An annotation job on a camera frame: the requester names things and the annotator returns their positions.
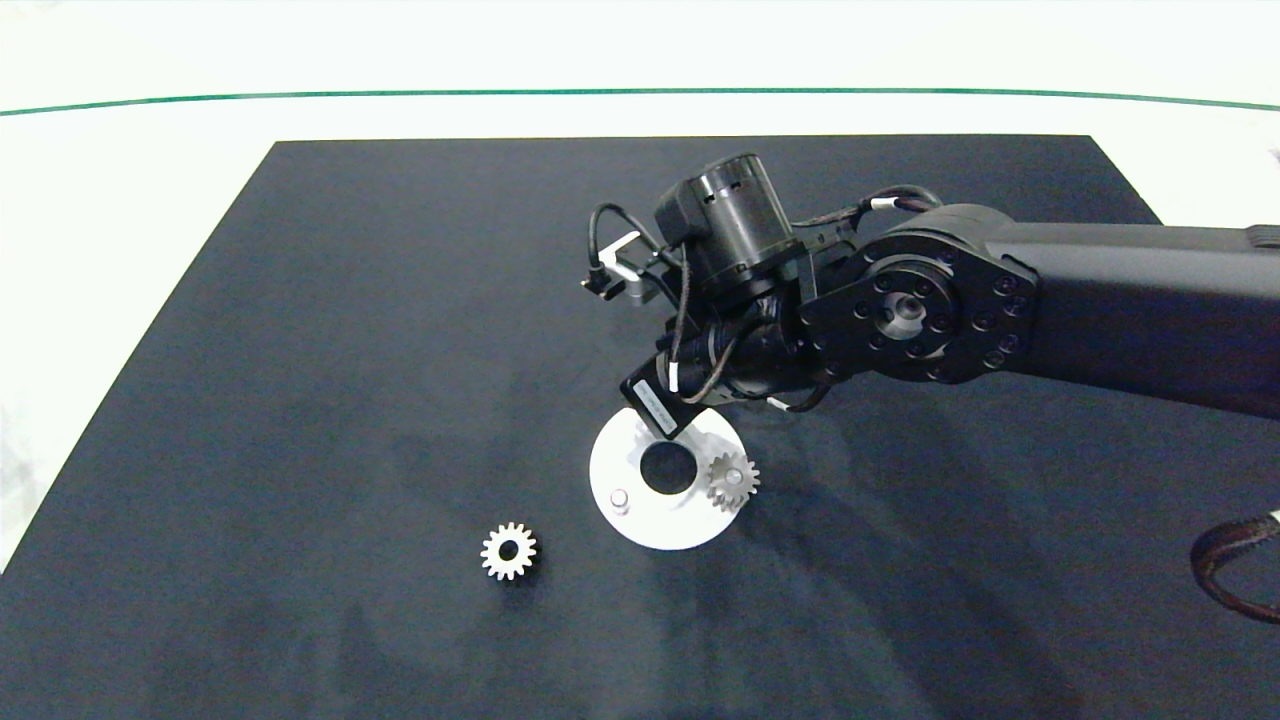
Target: black robotic arm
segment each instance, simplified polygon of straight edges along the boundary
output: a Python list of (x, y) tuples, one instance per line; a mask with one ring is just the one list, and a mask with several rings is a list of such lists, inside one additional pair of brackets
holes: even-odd
[[(863, 215), (887, 208), (916, 214), (877, 237), (858, 234)], [(1275, 225), (1018, 223), (980, 205), (943, 205), (916, 186), (791, 223), (750, 154), (662, 197), (664, 245), (625, 217), (648, 243), (645, 260), (602, 264), (598, 210), (584, 286), (605, 299), (623, 286), (636, 299), (658, 288), (676, 302), (657, 352), (622, 383), (668, 439), (726, 402), (809, 410), (867, 370), (938, 383), (1010, 370), (1280, 419)], [(809, 395), (778, 397), (796, 391)], [(1267, 532), (1252, 541), (1233, 524), (1197, 542), (1197, 580), (1220, 602), (1212, 571), (1280, 528), (1271, 516), (1256, 524)], [(1211, 536), (1229, 537), (1230, 552), (1216, 552)], [(1280, 623), (1266, 609), (1247, 614)]]

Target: spur gear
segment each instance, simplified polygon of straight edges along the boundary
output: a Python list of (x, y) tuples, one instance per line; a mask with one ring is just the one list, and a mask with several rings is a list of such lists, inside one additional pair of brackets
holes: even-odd
[(538, 550), (534, 548), (536, 542), (538, 538), (525, 528), (524, 523), (498, 525), (497, 530), (489, 532), (489, 539), (484, 541), (484, 551), (480, 552), (480, 557), (484, 557), (481, 568), (486, 568), (489, 575), (499, 580), (515, 580), (516, 575), (524, 575), (525, 569), (534, 564), (534, 556), (538, 555)]
[(755, 469), (755, 462), (739, 452), (726, 452), (716, 457), (707, 473), (710, 477), (707, 497), (724, 511), (741, 507), (760, 486), (760, 471)]

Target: white disc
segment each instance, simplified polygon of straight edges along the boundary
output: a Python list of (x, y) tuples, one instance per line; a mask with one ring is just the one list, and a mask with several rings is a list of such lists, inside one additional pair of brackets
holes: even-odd
[(640, 415), (623, 407), (604, 424), (591, 448), (591, 495), (611, 525), (631, 542), (654, 550), (696, 547), (724, 532), (737, 510), (724, 510), (707, 496), (712, 460), (726, 452), (745, 455), (728, 420), (703, 410), (672, 442), (698, 462), (694, 484), (676, 495), (660, 493), (640, 475), (640, 456), (663, 438), (649, 432)]

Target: gear hole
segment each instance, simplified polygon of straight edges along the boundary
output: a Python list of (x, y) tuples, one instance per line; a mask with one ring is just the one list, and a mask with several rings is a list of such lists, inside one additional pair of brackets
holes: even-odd
[(680, 495), (698, 479), (698, 460), (678, 442), (659, 441), (640, 456), (640, 477), (662, 495)]

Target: white floor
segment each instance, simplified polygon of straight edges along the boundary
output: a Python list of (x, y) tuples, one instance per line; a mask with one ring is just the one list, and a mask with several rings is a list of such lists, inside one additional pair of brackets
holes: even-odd
[(1225, 1), (0, 4), (0, 111), (215, 94), (622, 87), (1012, 88), (1272, 106), (668, 94), (0, 115), (0, 570), (155, 313), (278, 140), (1080, 133), (1166, 224), (1280, 224), (1277, 26), (1280, 5)]

